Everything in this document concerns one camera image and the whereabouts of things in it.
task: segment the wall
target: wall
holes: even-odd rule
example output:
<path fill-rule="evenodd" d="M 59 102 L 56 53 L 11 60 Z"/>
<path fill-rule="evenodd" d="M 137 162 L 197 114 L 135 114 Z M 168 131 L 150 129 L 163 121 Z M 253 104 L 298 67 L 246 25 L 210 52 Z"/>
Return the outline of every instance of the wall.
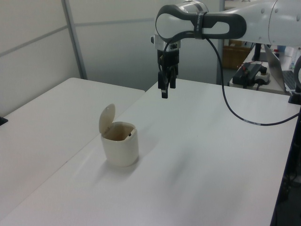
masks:
<path fill-rule="evenodd" d="M 0 0 L 0 115 L 79 70 L 61 0 Z"/>
<path fill-rule="evenodd" d="M 89 80 L 148 90 L 158 74 L 154 35 L 157 0 L 67 0 L 84 73 Z M 177 1 L 165 1 L 170 4 Z M 209 11 L 224 1 L 205 0 Z M 222 53 L 218 41 L 214 42 Z M 179 78 L 216 83 L 217 58 L 206 41 L 184 40 Z"/>

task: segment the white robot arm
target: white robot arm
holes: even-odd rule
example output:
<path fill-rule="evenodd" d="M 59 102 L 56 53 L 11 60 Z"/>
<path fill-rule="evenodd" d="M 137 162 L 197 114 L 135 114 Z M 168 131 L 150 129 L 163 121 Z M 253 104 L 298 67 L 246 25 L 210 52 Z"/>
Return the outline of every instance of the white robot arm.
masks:
<path fill-rule="evenodd" d="M 156 32 L 151 40 L 158 50 L 158 61 L 162 62 L 158 74 L 162 97 L 167 98 L 169 83 L 175 88 L 181 39 L 236 39 L 299 46 L 300 10 L 300 0 L 258 0 L 246 7 L 218 13 L 209 13 L 205 4 L 198 0 L 163 6 L 156 17 Z M 295 80 L 301 89 L 297 73 Z"/>

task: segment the black cable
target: black cable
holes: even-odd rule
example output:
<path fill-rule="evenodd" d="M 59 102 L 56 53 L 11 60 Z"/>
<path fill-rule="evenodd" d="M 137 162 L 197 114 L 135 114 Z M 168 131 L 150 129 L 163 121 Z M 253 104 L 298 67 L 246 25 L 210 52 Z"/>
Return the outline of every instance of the black cable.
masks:
<path fill-rule="evenodd" d="M 259 87 L 260 87 L 261 85 L 262 85 L 262 84 L 259 82 L 259 83 L 258 83 L 258 86 L 257 86 L 257 88 L 256 88 L 256 91 L 259 90 Z"/>
<path fill-rule="evenodd" d="M 253 121 L 249 121 L 249 120 L 246 120 L 242 117 L 240 117 L 239 115 L 237 115 L 232 109 L 231 107 L 229 106 L 229 103 L 227 101 L 227 98 L 226 98 L 226 94 L 225 94 L 225 87 L 224 87 L 224 76 L 223 76 L 223 71 L 222 71 L 222 60 L 221 60 L 221 57 L 217 51 L 217 49 L 215 48 L 214 44 L 209 40 L 209 39 L 206 39 L 209 44 L 212 46 L 212 48 L 214 49 L 215 53 L 216 53 L 216 56 L 218 58 L 218 61 L 219 61 L 219 64 L 220 64 L 220 69 L 221 69 L 221 81 L 222 81 L 222 95 L 224 97 L 224 100 L 225 100 L 225 103 L 228 107 L 228 109 L 232 112 L 232 114 L 234 114 L 237 118 L 239 118 L 240 120 L 242 121 L 245 121 L 247 123 L 250 123 L 250 124 L 253 124 L 253 125 L 257 125 L 257 126 L 275 126 L 275 125 L 279 125 L 279 124 L 282 124 L 282 123 L 285 123 L 287 121 L 290 121 L 296 117 L 298 117 L 299 115 L 301 115 L 301 112 L 293 115 L 292 117 L 288 118 L 288 119 L 285 119 L 283 121 L 279 121 L 279 122 L 274 122 L 274 123 L 257 123 L 257 122 L 253 122 Z"/>
<path fill-rule="evenodd" d="M 278 216 L 277 216 L 277 210 L 275 207 L 275 226 L 277 226 Z"/>

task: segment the laptop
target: laptop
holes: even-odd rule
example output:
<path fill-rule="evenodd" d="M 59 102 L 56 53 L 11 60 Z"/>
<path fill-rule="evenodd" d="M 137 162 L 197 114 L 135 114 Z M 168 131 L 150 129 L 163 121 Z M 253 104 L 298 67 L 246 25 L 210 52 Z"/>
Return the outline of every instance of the laptop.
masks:
<path fill-rule="evenodd" d="M 264 48 L 267 54 L 269 72 L 271 75 L 273 75 L 284 92 L 295 91 L 296 82 L 293 77 L 293 72 L 282 71 L 278 57 L 273 54 L 272 50 L 267 45 L 264 45 Z"/>

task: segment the white table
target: white table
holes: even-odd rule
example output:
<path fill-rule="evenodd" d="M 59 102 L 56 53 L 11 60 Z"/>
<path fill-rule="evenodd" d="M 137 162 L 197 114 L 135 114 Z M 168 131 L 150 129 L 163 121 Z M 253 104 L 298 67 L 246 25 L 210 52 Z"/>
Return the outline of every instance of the white table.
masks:
<path fill-rule="evenodd" d="M 254 52 L 255 52 L 255 48 L 252 49 L 250 54 L 244 60 L 244 63 L 252 61 L 252 57 L 254 56 Z M 293 48 L 292 47 L 286 47 L 285 53 L 280 55 L 279 59 L 280 59 L 282 71 L 289 70 L 289 66 L 292 62 L 292 54 L 293 54 Z M 261 64 L 261 62 L 258 61 L 258 62 L 254 62 L 253 64 Z M 268 64 L 268 62 L 263 62 L 262 66 L 266 67 L 267 72 L 269 73 L 269 64 Z M 278 82 L 274 79 L 274 77 L 272 75 L 270 75 L 269 80 L 270 81 L 269 81 L 268 85 L 262 85 L 262 86 L 259 87 L 258 90 L 263 91 L 263 92 L 287 95 L 287 93 L 285 93 L 282 90 L 282 88 L 279 86 Z M 237 87 L 237 88 L 242 88 L 243 87 L 242 85 L 234 84 L 233 79 L 230 80 L 229 86 Z M 254 84 L 253 86 L 248 86 L 247 89 L 256 90 L 257 86 L 258 86 L 258 84 Z"/>
<path fill-rule="evenodd" d="M 275 122 L 288 96 L 225 87 L 239 115 Z M 116 121 L 138 129 L 140 159 L 111 166 L 100 135 L 18 205 L 1 226 L 269 226 L 296 119 L 274 127 L 230 113 L 221 86 L 155 84 Z"/>
<path fill-rule="evenodd" d="M 97 134 L 102 110 L 119 116 L 144 91 L 68 79 L 5 118 L 0 126 L 0 220 Z"/>

